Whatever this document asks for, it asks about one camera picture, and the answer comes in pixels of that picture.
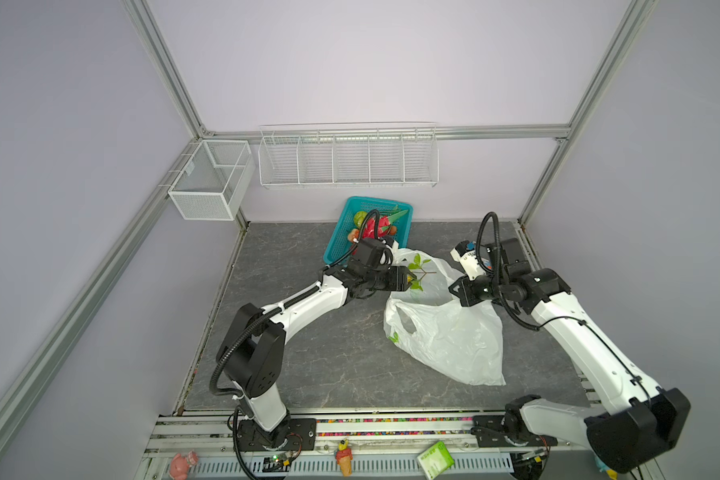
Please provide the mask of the white plastic bag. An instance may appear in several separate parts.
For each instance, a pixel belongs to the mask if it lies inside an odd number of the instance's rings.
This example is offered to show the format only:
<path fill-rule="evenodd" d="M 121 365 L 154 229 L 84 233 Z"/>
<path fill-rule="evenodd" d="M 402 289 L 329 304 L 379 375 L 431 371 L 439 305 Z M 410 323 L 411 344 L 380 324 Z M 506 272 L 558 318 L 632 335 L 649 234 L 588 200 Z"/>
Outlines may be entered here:
<path fill-rule="evenodd" d="M 427 367 L 467 385 L 503 386 L 503 324 L 494 306 L 462 307 L 448 287 L 462 274 L 423 251 L 399 249 L 394 265 L 406 266 L 415 253 L 432 259 L 423 291 L 390 294 L 384 331 L 397 348 Z"/>

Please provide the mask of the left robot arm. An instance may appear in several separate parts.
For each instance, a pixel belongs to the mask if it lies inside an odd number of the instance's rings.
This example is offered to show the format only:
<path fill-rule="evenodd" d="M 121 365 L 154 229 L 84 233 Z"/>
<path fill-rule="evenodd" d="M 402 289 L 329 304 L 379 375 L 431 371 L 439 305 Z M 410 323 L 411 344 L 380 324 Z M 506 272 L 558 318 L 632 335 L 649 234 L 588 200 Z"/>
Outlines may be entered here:
<path fill-rule="evenodd" d="M 216 355 L 208 390 L 231 396 L 259 432 L 270 438 L 285 432 L 290 412 L 277 380 L 287 342 L 323 315 L 377 292 L 405 292 L 416 275 L 395 262 L 399 243 L 386 234 L 381 213 L 373 209 L 359 235 L 339 259 L 321 270 L 320 279 L 273 304 L 247 303 L 236 312 Z"/>

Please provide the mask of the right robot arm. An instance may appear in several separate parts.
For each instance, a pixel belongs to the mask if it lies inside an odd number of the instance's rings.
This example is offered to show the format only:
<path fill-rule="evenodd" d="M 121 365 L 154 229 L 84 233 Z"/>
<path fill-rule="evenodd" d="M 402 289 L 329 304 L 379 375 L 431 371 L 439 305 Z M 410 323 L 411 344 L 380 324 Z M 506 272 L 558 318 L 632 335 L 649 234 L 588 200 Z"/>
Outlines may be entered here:
<path fill-rule="evenodd" d="M 631 361 L 557 272 L 532 268 L 518 239 L 502 239 L 496 213 L 483 217 L 475 241 L 458 244 L 452 253 L 465 274 L 449 291 L 462 306 L 491 303 L 520 327 L 548 333 L 600 400 L 584 408 L 528 394 L 507 403 L 501 420 L 477 418 L 472 434 L 478 440 L 497 436 L 517 447 L 540 442 L 542 458 L 523 462 L 523 479 L 541 477 L 551 439 L 587 448 L 618 474 L 646 478 L 648 462 L 676 447 L 689 399 L 677 388 L 663 388 Z"/>

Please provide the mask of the fake red dragon fruit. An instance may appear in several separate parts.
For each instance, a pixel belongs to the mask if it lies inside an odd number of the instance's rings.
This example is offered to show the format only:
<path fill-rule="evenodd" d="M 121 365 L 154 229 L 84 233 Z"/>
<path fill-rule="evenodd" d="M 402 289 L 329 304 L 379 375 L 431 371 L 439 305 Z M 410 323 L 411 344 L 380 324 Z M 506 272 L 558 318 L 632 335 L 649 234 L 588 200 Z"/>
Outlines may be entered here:
<path fill-rule="evenodd" d="M 410 210 L 394 210 L 394 211 L 380 211 L 378 214 L 374 214 L 373 211 L 368 211 L 368 215 L 364 221 L 362 229 L 359 229 L 361 238 L 381 238 L 384 236 L 394 236 L 398 231 L 397 223 L 399 221 L 405 223 L 410 218 Z"/>

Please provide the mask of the fake red peach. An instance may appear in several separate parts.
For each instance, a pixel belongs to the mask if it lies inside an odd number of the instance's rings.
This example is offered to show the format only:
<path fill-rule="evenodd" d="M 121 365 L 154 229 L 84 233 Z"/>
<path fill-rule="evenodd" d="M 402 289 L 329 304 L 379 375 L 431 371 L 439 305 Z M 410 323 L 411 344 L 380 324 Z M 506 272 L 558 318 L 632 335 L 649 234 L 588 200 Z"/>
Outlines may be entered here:
<path fill-rule="evenodd" d="M 360 230 L 359 229 L 353 229 L 349 232 L 347 236 L 347 240 L 352 243 L 356 243 L 358 239 L 360 238 Z"/>

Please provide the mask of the fake green fruit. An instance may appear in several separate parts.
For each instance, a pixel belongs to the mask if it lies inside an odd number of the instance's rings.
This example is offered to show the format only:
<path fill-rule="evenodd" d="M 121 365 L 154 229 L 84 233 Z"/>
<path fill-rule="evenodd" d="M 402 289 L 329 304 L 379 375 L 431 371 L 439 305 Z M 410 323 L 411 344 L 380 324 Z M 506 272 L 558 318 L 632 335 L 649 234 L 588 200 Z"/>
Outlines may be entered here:
<path fill-rule="evenodd" d="M 364 221 L 367 217 L 368 213 L 366 211 L 358 211 L 355 213 L 353 217 L 354 226 L 357 229 L 362 229 L 364 225 Z"/>

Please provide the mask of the teal plastic basket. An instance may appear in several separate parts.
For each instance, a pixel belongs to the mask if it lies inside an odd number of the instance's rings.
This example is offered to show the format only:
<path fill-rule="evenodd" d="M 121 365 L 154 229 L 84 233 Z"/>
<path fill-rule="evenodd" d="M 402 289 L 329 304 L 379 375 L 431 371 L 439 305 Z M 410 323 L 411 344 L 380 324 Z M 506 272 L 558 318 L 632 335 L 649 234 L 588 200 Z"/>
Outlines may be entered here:
<path fill-rule="evenodd" d="M 377 210 L 381 220 L 378 225 L 380 239 L 388 238 L 401 248 L 407 246 L 413 220 L 412 205 L 395 200 L 353 196 L 350 197 L 341 212 L 338 223 L 323 255 L 326 265 L 339 260 L 358 241 L 359 237 L 371 237 L 376 220 L 365 222 L 367 214 Z"/>

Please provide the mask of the green white box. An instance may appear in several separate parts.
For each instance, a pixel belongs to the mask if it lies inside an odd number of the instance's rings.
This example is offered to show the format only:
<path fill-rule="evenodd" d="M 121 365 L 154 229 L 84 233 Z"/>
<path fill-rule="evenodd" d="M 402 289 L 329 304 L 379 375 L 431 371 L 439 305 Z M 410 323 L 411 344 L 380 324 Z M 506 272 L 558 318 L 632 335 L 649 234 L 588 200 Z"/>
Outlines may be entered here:
<path fill-rule="evenodd" d="M 434 480 L 455 465 L 455 460 L 443 441 L 431 445 L 416 457 L 427 480 Z"/>

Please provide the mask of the toy ice cream cone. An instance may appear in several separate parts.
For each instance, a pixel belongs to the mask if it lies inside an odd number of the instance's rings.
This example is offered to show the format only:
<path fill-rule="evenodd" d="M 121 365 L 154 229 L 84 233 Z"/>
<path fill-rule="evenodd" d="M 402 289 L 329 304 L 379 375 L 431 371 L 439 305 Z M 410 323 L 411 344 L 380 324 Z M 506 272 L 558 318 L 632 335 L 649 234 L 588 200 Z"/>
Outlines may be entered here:
<path fill-rule="evenodd" d="M 344 477 L 352 475 L 353 453 L 347 439 L 343 439 L 339 442 L 338 450 L 335 454 L 335 460 L 339 466 L 341 474 Z"/>

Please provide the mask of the blue toy ice cream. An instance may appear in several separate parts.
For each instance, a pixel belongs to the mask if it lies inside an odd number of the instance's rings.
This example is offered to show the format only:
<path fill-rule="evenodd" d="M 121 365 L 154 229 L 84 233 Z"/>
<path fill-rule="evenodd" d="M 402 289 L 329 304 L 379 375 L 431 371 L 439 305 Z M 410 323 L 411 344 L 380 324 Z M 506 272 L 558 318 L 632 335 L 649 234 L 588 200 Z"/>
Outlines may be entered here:
<path fill-rule="evenodd" d="M 595 464 L 598 470 L 605 473 L 610 480 L 619 479 L 619 474 L 615 470 L 608 467 L 599 457 L 595 457 Z"/>

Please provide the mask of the pink toy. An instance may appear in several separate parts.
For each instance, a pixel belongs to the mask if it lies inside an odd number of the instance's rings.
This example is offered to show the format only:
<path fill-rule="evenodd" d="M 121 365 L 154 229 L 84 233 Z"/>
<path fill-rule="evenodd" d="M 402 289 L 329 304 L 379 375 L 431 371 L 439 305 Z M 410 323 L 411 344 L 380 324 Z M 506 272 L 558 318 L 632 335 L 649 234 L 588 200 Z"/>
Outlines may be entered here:
<path fill-rule="evenodd" d="M 198 455 L 190 451 L 186 455 L 176 453 L 172 458 L 168 474 L 172 480 L 187 480 L 191 470 L 198 464 Z"/>

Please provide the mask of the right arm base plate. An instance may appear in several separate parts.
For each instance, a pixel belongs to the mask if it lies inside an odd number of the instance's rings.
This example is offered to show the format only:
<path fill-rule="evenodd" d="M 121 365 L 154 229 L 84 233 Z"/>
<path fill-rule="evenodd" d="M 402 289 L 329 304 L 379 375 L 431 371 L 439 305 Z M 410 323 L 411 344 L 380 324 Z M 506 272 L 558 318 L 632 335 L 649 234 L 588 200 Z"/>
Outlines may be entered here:
<path fill-rule="evenodd" d="M 502 414 L 475 415 L 470 434 L 479 447 L 553 447 L 558 440 L 550 436 L 531 433 L 522 422 Z"/>

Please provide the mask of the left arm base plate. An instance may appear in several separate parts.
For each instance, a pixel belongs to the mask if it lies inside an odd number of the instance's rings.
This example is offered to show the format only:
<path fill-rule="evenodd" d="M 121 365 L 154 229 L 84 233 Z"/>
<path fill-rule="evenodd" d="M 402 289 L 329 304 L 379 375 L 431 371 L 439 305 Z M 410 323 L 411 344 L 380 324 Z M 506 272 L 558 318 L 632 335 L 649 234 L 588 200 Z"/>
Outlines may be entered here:
<path fill-rule="evenodd" d="M 264 430 L 255 420 L 240 420 L 233 439 L 241 452 L 299 450 L 312 451 L 317 439 L 315 418 L 286 417 L 273 431 Z"/>

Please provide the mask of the white mesh wall basket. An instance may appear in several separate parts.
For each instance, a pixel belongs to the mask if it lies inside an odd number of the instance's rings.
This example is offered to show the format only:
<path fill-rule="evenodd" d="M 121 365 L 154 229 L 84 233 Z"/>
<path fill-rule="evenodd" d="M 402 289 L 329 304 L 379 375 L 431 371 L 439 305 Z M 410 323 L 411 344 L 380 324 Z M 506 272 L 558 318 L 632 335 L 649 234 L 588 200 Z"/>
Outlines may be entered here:
<path fill-rule="evenodd" d="M 201 140 L 168 194 L 185 220 L 235 221 L 254 172 L 247 141 Z"/>

